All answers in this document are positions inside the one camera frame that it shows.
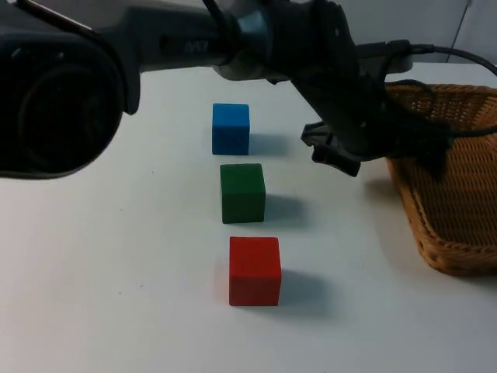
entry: green cube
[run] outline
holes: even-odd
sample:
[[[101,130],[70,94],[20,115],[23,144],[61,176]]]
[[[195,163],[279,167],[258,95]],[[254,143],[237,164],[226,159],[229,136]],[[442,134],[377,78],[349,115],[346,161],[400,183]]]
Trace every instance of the green cube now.
[[[260,164],[221,166],[223,223],[264,221],[266,187]]]

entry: black metal bracket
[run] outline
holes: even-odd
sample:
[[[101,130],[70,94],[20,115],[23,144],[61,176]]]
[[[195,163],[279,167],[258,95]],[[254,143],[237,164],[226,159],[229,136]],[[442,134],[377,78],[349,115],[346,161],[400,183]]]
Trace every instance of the black metal bracket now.
[[[351,159],[340,146],[338,138],[324,122],[307,124],[301,136],[302,141],[313,147],[312,161],[334,167],[349,176],[357,176],[360,162]]]

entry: white wall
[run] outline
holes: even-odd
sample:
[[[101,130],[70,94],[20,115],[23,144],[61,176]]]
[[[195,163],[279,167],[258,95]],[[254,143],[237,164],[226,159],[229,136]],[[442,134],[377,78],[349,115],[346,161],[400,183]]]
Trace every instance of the white wall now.
[[[497,64],[497,1],[473,0],[457,38],[455,47]]]

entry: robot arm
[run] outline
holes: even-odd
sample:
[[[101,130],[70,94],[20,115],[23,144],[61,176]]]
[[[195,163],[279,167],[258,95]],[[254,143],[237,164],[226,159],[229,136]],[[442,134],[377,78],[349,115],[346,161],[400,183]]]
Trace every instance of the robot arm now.
[[[327,0],[234,0],[223,11],[211,0],[209,11],[159,0],[2,1],[0,176],[78,171],[112,141],[122,113],[138,110],[142,72],[193,66],[291,81],[322,119],[302,135],[314,161],[351,176],[363,161],[443,159],[450,147],[451,132],[434,135],[384,88],[387,73],[411,68],[410,43],[356,46]]]

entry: wicker basket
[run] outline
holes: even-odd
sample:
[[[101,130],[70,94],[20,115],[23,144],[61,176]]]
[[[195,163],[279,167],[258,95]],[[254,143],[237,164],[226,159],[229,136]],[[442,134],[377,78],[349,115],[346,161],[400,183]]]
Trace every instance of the wicker basket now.
[[[466,85],[395,85],[389,93],[458,129],[497,124],[497,90]],[[447,174],[434,181],[412,159],[388,160],[419,253],[445,274],[497,273],[497,136],[456,140]]]

